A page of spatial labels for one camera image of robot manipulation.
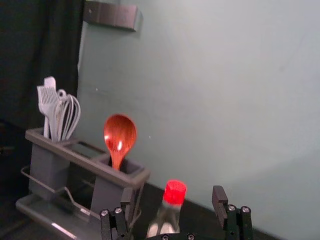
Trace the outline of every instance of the screw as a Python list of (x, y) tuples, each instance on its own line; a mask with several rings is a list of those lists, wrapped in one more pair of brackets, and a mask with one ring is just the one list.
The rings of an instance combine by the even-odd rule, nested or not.
[(119, 214), (119, 213), (121, 213), (121, 212), (122, 212), (121, 207), (117, 207), (117, 208), (115, 209), (115, 213), (116, 213), (116, 214)]
[(105, 216), (105, 215), (107, 215), (109, 212), (108, 212), (108, 210), (103, 210), (102, 212), (101, 212), (101, 215), (102, 216)]
[(166, 234), (165, 234), (165, 235), (162, 235), (161, 239), (162, 239), (162, 240), (168, 240), (168, 239), (169, 239), (169, 236), (166, 235)]
[(234, 211), (234, 210), (236, 210), (236, 207), (233, 206), (233, 205), (229, 205), (229, 206), (228, 206), (228, 209), (229, 209), (229, 211)]
[(247, 206), (243, 206), (243, 207), (242, 207), (242, 211), (243, 211), (244, 213), (250, 213), (250, 208), (248, 208)]
[(188, 234), (188, 240), (195, 240), (195, 236), (193, 234)]

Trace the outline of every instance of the drip tray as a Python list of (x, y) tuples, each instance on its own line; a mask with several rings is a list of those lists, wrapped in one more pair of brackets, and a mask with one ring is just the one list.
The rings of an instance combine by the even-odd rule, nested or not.
[(89, 217), (84, 209), (76, 210), (65, 199), (48, 202), (30, 194), (19, 199), (16, 207), (67, 240), (101, 240), (100, 221)]

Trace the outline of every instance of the orange spoon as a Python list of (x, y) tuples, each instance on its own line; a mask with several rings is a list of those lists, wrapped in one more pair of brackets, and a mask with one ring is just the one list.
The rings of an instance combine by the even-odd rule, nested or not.
[(103, 131), (112, 167), (119, 170), (123, 159), (136, 142), (136, 126), (127, 116), (115, 114), (105, 121)]

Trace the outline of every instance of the red bottle cap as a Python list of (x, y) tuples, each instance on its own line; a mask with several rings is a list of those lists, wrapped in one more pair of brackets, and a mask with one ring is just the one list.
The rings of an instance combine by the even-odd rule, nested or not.
[(172, 205), (182, 205), (185, 200), (187, 186), (179, 180), (169, 180), (166, 183), (163, 200)]

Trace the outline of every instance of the wooden spoon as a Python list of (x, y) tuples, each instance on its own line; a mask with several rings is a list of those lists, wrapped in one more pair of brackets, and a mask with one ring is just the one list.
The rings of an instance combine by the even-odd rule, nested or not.
[(112, 160), (112, 167), (119, 170), (121, 163), (137, 139), (134, 122), (125, 115), (110, 116), (104, 124), (104, 141)]

